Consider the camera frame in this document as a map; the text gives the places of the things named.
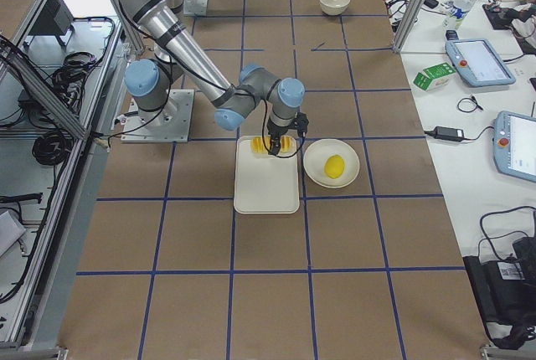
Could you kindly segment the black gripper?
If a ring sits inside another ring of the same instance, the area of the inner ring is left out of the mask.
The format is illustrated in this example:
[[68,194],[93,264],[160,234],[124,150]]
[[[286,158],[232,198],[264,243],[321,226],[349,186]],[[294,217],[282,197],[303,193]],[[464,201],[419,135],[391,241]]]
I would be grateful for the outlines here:
[[267,123],[269,136],[264,136],[264,146],[267,153],[277,156],[285,147],[284,135],[289,130],[295,130],[296,128],[296,120],[292,120],[288,125],[280,126],[272,119],[269,119]]

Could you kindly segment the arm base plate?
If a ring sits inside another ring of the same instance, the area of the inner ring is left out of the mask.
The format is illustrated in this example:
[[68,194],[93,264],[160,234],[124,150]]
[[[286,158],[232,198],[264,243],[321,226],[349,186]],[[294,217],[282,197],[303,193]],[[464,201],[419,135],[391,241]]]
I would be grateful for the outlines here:
[[187,142],[194,97],[194,90],[171,90],[163,111],[149,124],[157,111],[152,115],[139,111],[137,103],[131,98],[129,111],[136,114],[121,122],[121,140],[125,143]]
[[205,17],[208,0],[183,0],[183,14],[189,17]]

